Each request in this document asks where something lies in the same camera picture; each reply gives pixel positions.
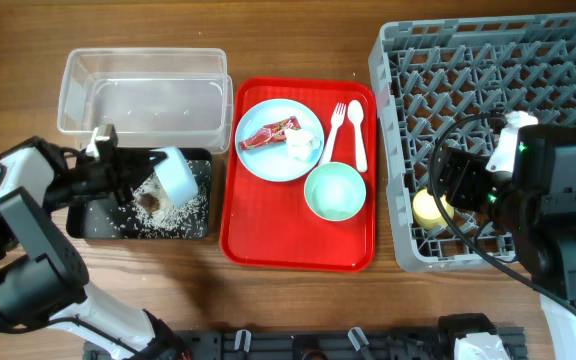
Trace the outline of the small light blue bowl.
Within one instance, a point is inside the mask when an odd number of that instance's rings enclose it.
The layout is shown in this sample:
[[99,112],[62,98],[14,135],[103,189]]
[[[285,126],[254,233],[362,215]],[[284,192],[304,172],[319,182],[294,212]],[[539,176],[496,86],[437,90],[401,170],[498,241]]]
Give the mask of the small light blue bowl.
[[165,147],[150,151],[151,156],[166,155],[154,166],[154,173],[175,207],[183,207],[199,192],[197,182],[181,150]]

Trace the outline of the brown food scrap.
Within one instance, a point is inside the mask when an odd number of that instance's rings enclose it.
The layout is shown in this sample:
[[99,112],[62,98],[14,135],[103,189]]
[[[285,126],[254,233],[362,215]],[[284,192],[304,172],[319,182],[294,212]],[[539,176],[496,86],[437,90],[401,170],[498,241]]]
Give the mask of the brown food scrap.
[[161,210],[166,201],[167,195],[159,187],[138,189],[134,193],[135,208],[146,215]]

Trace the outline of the yellow cup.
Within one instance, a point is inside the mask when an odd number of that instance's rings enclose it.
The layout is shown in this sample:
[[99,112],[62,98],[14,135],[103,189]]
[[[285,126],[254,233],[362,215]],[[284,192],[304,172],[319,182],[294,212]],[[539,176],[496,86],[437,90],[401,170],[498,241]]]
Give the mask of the yellow cup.
[[433,196],[428,193],[426,188],[415,194],[412,210],[415,222],[425,230],[447,226],[447,221],[441,215]]

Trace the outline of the white plastic spoon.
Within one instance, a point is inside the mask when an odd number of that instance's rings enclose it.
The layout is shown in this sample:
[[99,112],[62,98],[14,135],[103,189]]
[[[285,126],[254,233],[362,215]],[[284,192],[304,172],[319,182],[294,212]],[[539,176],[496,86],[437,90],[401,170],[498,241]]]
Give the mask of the white plastic spoon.
[[356,168],[359,172],[364,173],[368,170],[367,156],[361,128],[364,120],[364,111],[358,100],[352,100],[348,104],[347,117],[354,127]]

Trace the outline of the mint green bowl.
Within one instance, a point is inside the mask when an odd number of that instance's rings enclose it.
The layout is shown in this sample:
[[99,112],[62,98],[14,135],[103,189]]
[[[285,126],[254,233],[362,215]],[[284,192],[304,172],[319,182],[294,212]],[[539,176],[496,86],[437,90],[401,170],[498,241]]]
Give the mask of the mint green bowl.
[[360,173],[350,165],[329,162],[317,166],[306,178],[304,198],[319,218],[342,222],[357,215],[367,198]]

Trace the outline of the large light blue plate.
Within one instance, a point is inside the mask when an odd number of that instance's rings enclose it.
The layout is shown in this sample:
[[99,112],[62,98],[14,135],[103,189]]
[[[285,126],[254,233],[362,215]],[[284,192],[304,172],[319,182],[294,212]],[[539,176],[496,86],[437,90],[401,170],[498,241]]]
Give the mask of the large light blue plate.
[[[307,145],[286,140],[244,150],[240,143],[253,137],[265,125],[294,116],[301,129],[313,136]],[[271,182],[295,180],[312,170],[323,153],[324,132],[315,113],[289,99],[262,101],[247,110],[235,131],[235,151],[244,167],[253,175]]]

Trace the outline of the red snack wrapper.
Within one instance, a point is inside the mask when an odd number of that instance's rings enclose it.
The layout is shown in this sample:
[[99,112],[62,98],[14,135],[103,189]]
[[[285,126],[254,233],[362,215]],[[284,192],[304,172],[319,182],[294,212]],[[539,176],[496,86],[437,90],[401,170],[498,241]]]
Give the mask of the red snack wrapper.
[[287,130],[300,129],[301,125],[297,118],[291,116],[284,120],[262,126],[251,137],[240,141],[239,148],[241,150],[252,150],[274,143],[285,142],[287,139]]

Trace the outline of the white plastic fork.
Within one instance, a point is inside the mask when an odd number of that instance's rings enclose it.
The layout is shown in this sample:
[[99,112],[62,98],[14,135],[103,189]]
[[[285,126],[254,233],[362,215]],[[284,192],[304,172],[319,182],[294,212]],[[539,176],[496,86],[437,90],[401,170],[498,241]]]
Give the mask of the white plastic fork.
[[339,128],[344,122],[347,106],[344,103],[338,103],[331,116],[331,128],[322,152],[319,164],[329,163],[332,159],[334,145]]

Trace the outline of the white tissue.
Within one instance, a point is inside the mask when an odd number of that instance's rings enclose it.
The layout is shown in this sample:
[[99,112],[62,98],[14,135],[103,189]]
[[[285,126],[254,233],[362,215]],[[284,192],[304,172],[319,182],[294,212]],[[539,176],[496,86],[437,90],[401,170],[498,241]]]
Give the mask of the white tissue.
[[305,129],[286,129],[284,134],[288,155],[300,161],[308,161],[321,145],[321,140]]

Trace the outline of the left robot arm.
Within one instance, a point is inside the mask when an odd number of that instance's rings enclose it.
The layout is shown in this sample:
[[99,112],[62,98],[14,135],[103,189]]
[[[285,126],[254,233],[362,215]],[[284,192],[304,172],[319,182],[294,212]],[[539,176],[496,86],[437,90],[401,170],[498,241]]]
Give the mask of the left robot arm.
[[182,165],[176,148],[128,149],[95,136],[84,150],[31,137],[0,154],[0,333],[68,332],[113,359],[189,359],[163,320],[101,290],[52,220],[92,200],[129,202],[138,182]]

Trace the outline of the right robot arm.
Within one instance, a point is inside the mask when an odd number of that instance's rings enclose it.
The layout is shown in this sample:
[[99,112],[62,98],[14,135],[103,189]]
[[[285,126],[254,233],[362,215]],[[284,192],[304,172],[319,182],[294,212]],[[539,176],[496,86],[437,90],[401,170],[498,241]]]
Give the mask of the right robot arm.
[[482,213],[511,233],[556,358],[576,359],[576,129],[525,126],[510,150],[509,176],[494,174],[484,156],[434,153],[429,187],[440,204]]

